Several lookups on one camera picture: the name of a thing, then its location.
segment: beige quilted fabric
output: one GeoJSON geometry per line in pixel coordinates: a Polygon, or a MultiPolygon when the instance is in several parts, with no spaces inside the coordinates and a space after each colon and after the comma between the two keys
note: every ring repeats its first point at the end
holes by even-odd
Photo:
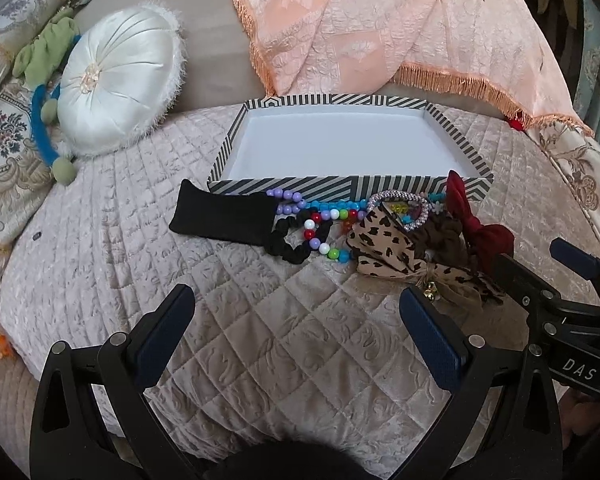
{"type": "MultiPolygon", "coordinates": [[[[194,320],[160,383],[146,392],[182,449],[219,459],[268,436],[310,438],[387,477],[446,399],[400,322],[402,285],[358,275],[353,264],[314,256],[292,266],[261,248],[168,230],[181,180],[205,185],[238,110],[171,116],[129,149],[79,161],[74,183],[51,190],[14,247],[0,322],[39,377],[56,340],[100,344],[187,283],[196,294],[194,320]]],[[[595,254],[600,246],[544,155],[504,122],[446,113],[496,175],[478,216],[512,229],[516,257],[566,297],[593,300],[589,285],[549,258],[558,235],[595,254]]],[[[483,312],[437,306],[492,344],[525,341],[525,313],[515,304],[483,312]]],[[[106,397],[96,395],[119,433],[106,397]]],[[[492,409],[493,398],[462,458],[474,452],[492,409]]]]}
{"type": "Polygon", "coordinates": [[[22,359],[0,360],[0,445],[29,474],[29,435],[38,382],[22,359]]]}

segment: peach fringe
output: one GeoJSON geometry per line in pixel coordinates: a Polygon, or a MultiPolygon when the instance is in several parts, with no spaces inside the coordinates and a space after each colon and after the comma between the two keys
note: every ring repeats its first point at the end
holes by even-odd
{"type": "MultiPolygon", "coordinates": [[[[234,7],[242,23],[242,27],[250,39],[249,54],[251,65],[262,81],[267,97],[277,95],[271,71],[264,59],[262,59],[258,45],[256,44],[256,23],[253,19],[251,6],[248,0],[234,0],[234,7]]],[[[398,72],[395,73],[392,81],[421,90],[438,93],[451,92],[485,101],[501,111],[506,117],[518,119],[525,129],[535,126],[549,126],[555,123],[555,121],[560,121],[569,126],[582,128],[586,136],[594,136],[593,130],[577,116],[547,114],[533,117],[507,92],[498,88],[484,77],[405,62],[400,66],[398,72]]]]}
{"type": "Polygon", "coordinates": [[[485,77],[405,62],[395,73],[392,81],[421,90],[438,93],[450,92],[485,101],[501,111],[505,117],[519,120],[525,129],[542,128],[555,123],[555,121],[560,121],[569,126],[582,128],[586,136],[594,136],[593,130],[578,116],[547,114],[533,117],[513,97],[485,77]]]}
{"type": "Polygon", "coordinates": [[[250,40],[249,57],[251,59],[251,66],[253,66],[253,69],[256,71],[260,81],[262,81],[267,97],[277,95],[276,85],[273,81],[273,77],[271,76],[269,67],[262,59],[256,44],[256,22],[253,19],[253,11],[251,10],[251,6],[247,0],[234,0],[234,7],[238,13],[238,18],[240,18],[240,22],[242,23],[242,28],[247,33],[247,36],[250,40]]]}

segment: blue gripper pad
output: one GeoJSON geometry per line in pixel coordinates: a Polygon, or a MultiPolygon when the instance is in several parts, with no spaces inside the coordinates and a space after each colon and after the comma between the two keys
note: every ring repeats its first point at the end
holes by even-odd
{"type": "Polygon", "coordinates": [[[158,383],[171,355],[193,318],[196,298],[186,285],[175,288],[154,312],[144,314],[131,332],[128,358],[136,387],[143,391],[158,383]]]}
{"type": "Polygon", "coordinates": [[[406,288],[400,295],[399,310],[400,318],[436,384],[454,393],[460,387],[462,367],[468,354],[458,347],[464,335],[449,317],[438,313],[414,286],[406,288]],[[451,332],[456,339],[455,344],[449,341],[443,330],[451,332]]]}
{"type": "Polygon", "coordinates": [[[554,260],[568,267],[577,275],[582,276],[585,280],[594,280],[600,272],[598,259],[595,256],[571,245],[562,238],[556,238],[551,242],[549,253],[554,260]]]}

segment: metal screw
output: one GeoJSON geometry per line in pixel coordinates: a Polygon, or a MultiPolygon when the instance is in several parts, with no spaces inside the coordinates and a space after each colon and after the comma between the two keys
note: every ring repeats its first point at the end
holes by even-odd
{"type": "Polygon", "coordinates": [[[64,344],[64,341],[57,341],[51,347],[51,353],[56,354],[56,355],[61,354],[62,352],[64,352],[65,348],[66,348],[66,345],[64,344]]]}
{"type": "Polygon", "coordinates": [[[484,338],[481,335],[473,334],[469,336],[469,344],[476,348],[482,348],[484,346],[484,338]]]}
{"type": "Polygon", "coordinates": [[[109,342],[113,346],[120,346],[123,342],[126,341],[126,334],[124,332],[116,332],[109,338],[109,342]]]}
{"type": "Polygon", "coordinates": [[[529,345],[529,351],[536,357],[540,357],[542,355],[542,349],[536,344],[529,345]]]}

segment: white round cushion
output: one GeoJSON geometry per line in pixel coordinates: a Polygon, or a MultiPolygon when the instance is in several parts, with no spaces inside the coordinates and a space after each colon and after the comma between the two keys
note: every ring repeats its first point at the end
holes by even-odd
{"type": "Polygon", "coordinates": [[[62,72],[58,121],[75,155],[128,146],[164,116],[182,82],[178,20],[141,4],[101,19],[62,72]]]}

